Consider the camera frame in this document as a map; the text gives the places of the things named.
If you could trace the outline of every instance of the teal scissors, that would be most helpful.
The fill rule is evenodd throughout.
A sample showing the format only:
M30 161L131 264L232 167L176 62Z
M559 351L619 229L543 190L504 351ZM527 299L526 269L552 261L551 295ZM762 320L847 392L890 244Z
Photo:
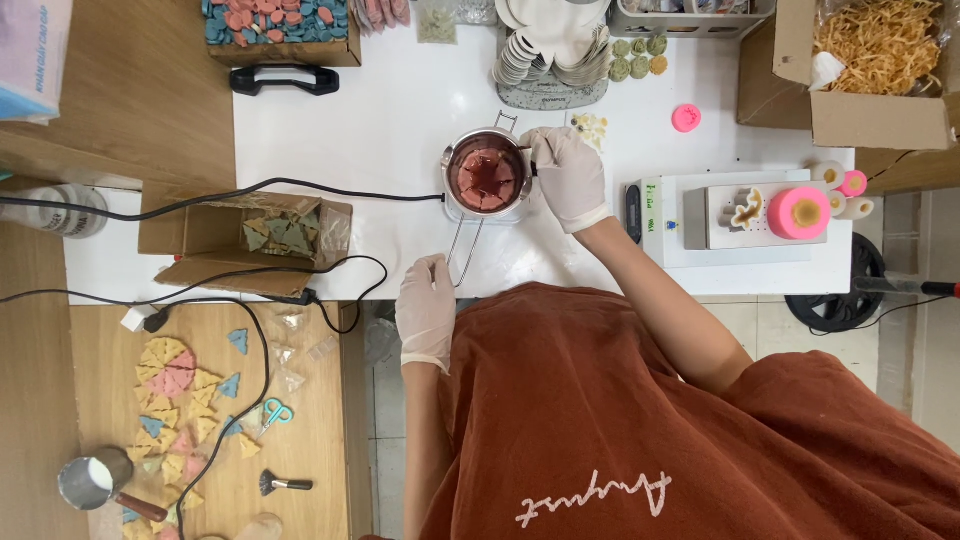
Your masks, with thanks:
M263 430L260 431L260 435L263 435L264 431L267 430L274 422L280 422L280 424L286 424L294 419L294 411L287 405L284 405L277 398L270 398L266 403L263 404L263 410L269 415L267 418L267 423L263 425Z

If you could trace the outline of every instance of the hand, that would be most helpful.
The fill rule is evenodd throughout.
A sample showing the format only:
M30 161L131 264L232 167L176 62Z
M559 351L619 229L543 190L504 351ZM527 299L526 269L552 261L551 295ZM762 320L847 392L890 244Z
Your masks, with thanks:
M403 348L400 366L434 364L449 375L457 300L443 255L425 257L407 270L396 299L396 329Z
M603 163L570 128L536 128L520 138L533 149L543 197L564 233L573 234L610 217Z

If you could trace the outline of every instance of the wooden desk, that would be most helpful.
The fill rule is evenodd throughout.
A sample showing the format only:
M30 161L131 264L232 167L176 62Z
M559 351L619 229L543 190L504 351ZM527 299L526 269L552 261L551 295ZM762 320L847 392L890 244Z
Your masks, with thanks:
M352 321L355 305L341 311L325 304L338 328ZM239 441L224 441L213 467L195 488L206 498L202 506L185 511L188 538L207 534L233 538L253 516L271 512L283 520L284 538L357 539L372 533L372 494L366 439L366 391L363 334L355 331L340 339L340 352L315 362L307 350L335 333L318 307L255 304L268 341L297 349L288 366L307 381L294 395L273 387L267 397L279 397L294 409L289 424L274 424L260 439L260 454L242 459ZM70 308L80 437L84 451L102 445L127 447L140 428L139 404L133 394L138 385L134 366L144 343L153 337L176 337L193 349L198 367L222 377L240 372L237 399L217 398L211 407L223 421L259 395L264 383L263 352L251 318L234 304L175 307L169 322L157 334L133 333L120 326L125 307L77 306ZM303 328L282 329L271 319L279 312L303 314ZM241 355L227 334L249 329L248 353ZM193 426L186 419L190 392L174 400L180 407L178 429ZM215 436L206 446L212 449ZM280 489L261 497L258 479L269 468L284 479L312 479L312 491ZM157 502L163 487L161 473L147 475L137 467L128 493Z

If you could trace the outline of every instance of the tile floor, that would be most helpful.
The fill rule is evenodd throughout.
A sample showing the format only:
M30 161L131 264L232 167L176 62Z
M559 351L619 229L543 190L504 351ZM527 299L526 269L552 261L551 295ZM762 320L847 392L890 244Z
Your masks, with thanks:
M882 250L883 205L854 223ZM821 350L840 358L863 382L876 391L879 326L827 336L812 335L787 308L782 296L697 297L701 304L740 340L757 360L773 353ZM400 378L398 342L385 361L367 370L370 406L368 437L372 464L375 532L384 538L403 535L403 469L406 448L403 381Z

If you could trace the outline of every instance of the white table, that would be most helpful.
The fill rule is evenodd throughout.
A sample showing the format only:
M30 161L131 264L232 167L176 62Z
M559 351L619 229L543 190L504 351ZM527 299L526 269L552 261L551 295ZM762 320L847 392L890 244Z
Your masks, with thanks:
M396 29L363 40L364 65L339 69L339 92L314 97L290 88L268 88L257 97L234 95L237 184L247 186L287 177L342 189L427 195L443 192L439 159L458 135L492 124L503 109L516 115L518 135L537 126L561 126L566 113L506 108L496 96L489 70L495 32L458 27L458 46L417 44L412 29ZM735 122L739 43L723 39L671 39L669 68L660 77L611 84L607 95L588 111L610 120L604 163L608 193L620 212L623 185L657 175L785 170L811 160L853 165L853 150L816 148L809 132L766 130ZM693 103L703 112L700 127L679 134L670 124L673 109ZM310 193L274 185L278 191ZM354 214L350 252L379 258L388 280L368 298L396 298L403 274L420 257L446 253L456 223L441 203L347 200ZM131 224L112 223L114 233ZM464 227L454 266L466 262L474 227ZM829 242L813 249L808 262L669 269L690 294L814 294L849 288L852 226L834 222ZM131 255L129 245L113 245ZM90 281L95 255L82 258L67 250L71 287L85 292L115 291L135 296L156 289L150 280L158 261L131 262L130 272L113 280ZM369 261L351 261L314 279L311 286L326 300L349 300L382 276ZM540 198L534 213L512 227L488 225L459 297L486 297L529 281L617 290L609 273L564 236Z

